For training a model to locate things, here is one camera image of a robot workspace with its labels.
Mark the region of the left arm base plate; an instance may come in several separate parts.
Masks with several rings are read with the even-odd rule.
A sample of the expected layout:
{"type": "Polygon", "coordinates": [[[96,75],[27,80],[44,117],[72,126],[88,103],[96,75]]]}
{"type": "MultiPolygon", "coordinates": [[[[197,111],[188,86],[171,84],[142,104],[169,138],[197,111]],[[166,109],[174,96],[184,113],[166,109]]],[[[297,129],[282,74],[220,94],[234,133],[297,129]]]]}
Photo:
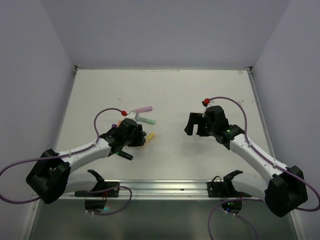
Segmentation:
{"type": "Polygon", "coordinates": [[[111,180],[106,181],[95,170],[86,172],[86,180],[82,182],[79,190],[74,191],[75,197],[93,198],[117,198],[120,191],[120,182],[111,180]]]}

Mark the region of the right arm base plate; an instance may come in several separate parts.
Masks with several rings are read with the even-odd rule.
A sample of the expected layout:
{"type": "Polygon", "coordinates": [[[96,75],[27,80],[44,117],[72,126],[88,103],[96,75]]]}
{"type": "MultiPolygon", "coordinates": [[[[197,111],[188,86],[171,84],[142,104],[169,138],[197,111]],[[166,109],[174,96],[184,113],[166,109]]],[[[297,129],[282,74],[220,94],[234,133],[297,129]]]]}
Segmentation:
{"type": "Polygon", "coordinates": [[[250,198],[251,195],[245,192],[235,190],[232,180],[242,174],[243,171],[235,170],[228,173],[223,178],[215,176],[211,181],[206,183],[207,195],[209,198],[250,198]]]}

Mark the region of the mint green pastel highlighter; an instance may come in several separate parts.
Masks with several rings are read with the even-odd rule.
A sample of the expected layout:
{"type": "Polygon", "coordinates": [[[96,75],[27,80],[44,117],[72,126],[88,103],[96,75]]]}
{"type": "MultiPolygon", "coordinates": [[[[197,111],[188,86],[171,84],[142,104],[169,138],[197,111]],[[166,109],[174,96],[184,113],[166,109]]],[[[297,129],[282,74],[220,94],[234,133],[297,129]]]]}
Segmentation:
{"type": "Polygon", "coordinates": [[[145,117],[141,117],[141,116],[137,117],[137,121],[142,122],[142,123],[146,123],[146,124],[150,124],[150,125],[154,125],[156,123],[156,121],[153,119],[145,118],[145,117]]]}

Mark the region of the lilac pastel highlighter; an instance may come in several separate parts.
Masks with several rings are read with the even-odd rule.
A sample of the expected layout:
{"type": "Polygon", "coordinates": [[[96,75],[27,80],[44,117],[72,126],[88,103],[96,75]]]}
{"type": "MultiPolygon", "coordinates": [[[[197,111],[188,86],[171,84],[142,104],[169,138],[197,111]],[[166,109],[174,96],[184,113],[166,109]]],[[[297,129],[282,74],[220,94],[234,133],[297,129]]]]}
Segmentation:
{"type": "Polygon", "coordinates": [[[152,106],[146,106],[146,107],[133,109],[132,111],[140,114],[140,113],[150,112],[152,110],[153,110],[152,106]]]}

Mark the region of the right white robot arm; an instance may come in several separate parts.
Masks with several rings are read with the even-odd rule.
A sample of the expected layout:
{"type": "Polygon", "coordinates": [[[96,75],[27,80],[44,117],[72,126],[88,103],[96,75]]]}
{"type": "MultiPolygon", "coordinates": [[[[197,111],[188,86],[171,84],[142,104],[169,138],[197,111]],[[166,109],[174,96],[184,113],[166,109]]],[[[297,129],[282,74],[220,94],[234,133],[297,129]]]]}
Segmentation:
{"type": "Polygon", "coordinates": [[[283,217],[308,200],[303,172],[297,166],[288,167],[279,162],[254,142],[245,137],[245,131],[229,124],[221,106],[209,106],[203,113],[191,112],[184,129],[189,136],[197,126],[200,137],[212,136],[215,140],[244,159],[258,176],[235,170],[224,177],[223,192],[235,196],[238,192],[264,201],[269,210],[283,217]]]}

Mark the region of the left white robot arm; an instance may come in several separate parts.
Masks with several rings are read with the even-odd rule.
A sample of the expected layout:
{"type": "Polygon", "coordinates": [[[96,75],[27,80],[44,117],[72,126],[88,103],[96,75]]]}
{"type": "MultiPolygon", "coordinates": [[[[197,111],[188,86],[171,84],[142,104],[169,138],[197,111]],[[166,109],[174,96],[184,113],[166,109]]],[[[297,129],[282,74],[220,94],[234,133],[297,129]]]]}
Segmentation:
{"type": "Polygon", "coordinates": [[[71,183],[72,173],[91,162],[119,154],[124,147],[142,147],[146,143],[146,135],[141,124],[125,118],[118,127],[98,134],[91,143],[60,153],[46,150],[27,175],[26,183],[46,204],[55,202],[64,193],[75,192],[76,187],[80,187],[80,191],[87,190],[92,196],[99,196],[104,190],[101,181],[91,179],[85,189],[79,181],[71,183]]]}

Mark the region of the yellow pastel highlighter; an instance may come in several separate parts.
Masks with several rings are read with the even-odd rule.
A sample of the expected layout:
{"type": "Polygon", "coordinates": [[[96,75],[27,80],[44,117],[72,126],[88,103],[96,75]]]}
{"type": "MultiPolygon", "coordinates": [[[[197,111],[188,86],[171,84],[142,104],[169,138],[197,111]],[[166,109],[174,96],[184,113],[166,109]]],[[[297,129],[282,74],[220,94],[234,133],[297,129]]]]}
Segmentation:
{"type": "Polygon", "coordinates": [[[154,132],[149,133],[149,134],[145,137],[145,144],[147,144],[148,142],[150,142],[154,137],[155,137],[155,133],[154,133],[154,132]]]}

